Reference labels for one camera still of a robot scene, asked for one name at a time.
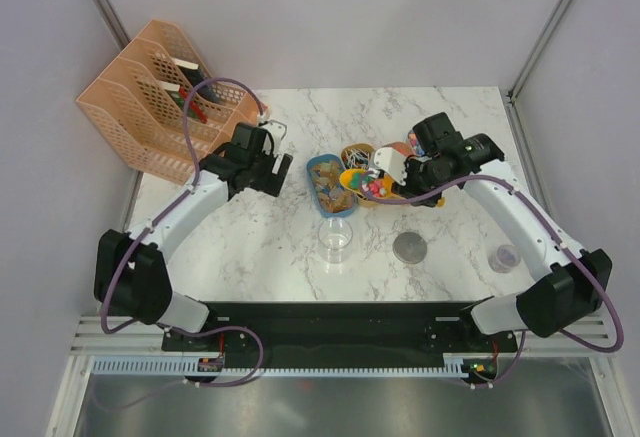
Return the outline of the yellow plastic scoop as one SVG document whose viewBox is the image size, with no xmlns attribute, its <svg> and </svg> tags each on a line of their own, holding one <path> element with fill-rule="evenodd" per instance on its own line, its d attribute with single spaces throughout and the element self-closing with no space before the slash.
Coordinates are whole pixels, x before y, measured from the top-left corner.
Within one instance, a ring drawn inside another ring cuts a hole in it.
<svg viewBox="0 0 640 437">
<path fill-rule="evenodd" d="M 404 185 L 394 181 L 383 171 L 348 169 L 341 173 L 340 184 L 347 190 L 354 192 L 363 205 L 375 206 L 379 200 L 399 200 L 402 205 L 408 205 L 408 199 L 416 197 L 437 188 L 435 184 L 422 182 L 419 178 L 406 178 Z"/>
</svg>

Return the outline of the tan lollipop tray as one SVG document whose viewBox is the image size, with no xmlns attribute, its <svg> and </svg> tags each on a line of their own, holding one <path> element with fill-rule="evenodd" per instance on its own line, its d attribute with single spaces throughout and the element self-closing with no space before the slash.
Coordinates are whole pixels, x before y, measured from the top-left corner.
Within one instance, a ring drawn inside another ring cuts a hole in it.
<svg viewBox="0 0 640 437">
<path fill-rule="evenodd" d="M 376 206 L 375 202 L 371 202 L 359 194 L 361 180 L 368 170 L 369 161 L 374 151 L 374 147 L 370 144 L 357 143 L 345 147 L 340 154 L 340 159 L 345 168 L 340 176 L 340 183 L 346 190 L 354 192 L 358 203 L 365 208 Z"/>
</svg>

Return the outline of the light blue star candy tray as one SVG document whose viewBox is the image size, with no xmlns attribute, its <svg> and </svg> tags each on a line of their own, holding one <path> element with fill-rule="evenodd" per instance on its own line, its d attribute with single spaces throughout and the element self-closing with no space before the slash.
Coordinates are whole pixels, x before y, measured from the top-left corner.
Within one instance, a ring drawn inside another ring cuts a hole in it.
<svg viewBox="0 0 640 437">
<path fill-rule="evenodd" d="M 419 143 L 416 133 L 414 131 L 409 131 L 407 133 L 407 144 L 411 147 L 412 153 L 416 156 L 422 157 L 425 155 L 425 152 Z"/>
</svg>

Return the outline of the pink gummy tray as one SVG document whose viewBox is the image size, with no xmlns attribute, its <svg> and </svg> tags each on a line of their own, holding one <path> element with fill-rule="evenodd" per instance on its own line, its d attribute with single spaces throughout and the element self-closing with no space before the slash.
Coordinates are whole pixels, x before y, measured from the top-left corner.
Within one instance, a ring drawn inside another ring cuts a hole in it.
<svg viewBox="0 0 640 437">
<path fill-rule="evenodd" d="M 406 142 L 396 141 L 380 147 L 374 154 L 374 162 L 378 166 L 382 164 L 403 165 L 413 155 L 411 147 Z"/>
</svg>

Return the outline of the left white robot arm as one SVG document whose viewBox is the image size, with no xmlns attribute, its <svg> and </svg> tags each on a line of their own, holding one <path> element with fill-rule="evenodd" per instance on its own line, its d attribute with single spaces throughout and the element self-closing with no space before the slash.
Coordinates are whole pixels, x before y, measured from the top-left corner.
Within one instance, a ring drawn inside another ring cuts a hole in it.
<svg viewBox="0 0 640 437">
<path fill-rule="evenodd" d="M 116 310 L 130 323 L 179 329 L 198 350 L 216 345 L 220 328 L 208 319 L 209 308 L 173 290 L 167 263 L 207 216 L 238 193 L 280 194 L 292 162 L 291 155 L 278 152 L 286 133 L 286 125 L 278 121 L 237 125 L 230 141 L 196 163 L 191 181 L 165 209 L 124 232 L 103 234 L 94 295 L 102 304 L 104 333 L 116 333 L 105 320 Z"/>
</svg>

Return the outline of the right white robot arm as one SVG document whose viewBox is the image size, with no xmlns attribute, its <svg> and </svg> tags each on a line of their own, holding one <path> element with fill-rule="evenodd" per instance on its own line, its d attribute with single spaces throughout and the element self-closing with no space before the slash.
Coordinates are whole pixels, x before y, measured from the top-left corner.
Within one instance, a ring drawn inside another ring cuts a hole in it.
<svg viewBox="0 0 640 437">
<path fill-rule="evenodd" d="M 465 348 L 481 350 L 494 334 L 506 331 L 549 337 L 605 304 L 610 257 L 602 249 L 586 250 L 562 231 L 520 186 L 489 136 L 463 137 L 444 113 L 425 118 L 413 132 L 424 155 L 405 160 L 395 193 L 416 206 L 433 207 L 444 187 L 464 190 L 505 233 L 533 280 L 524 291 L 471 306 L 457 328 Z"/>
</svg>

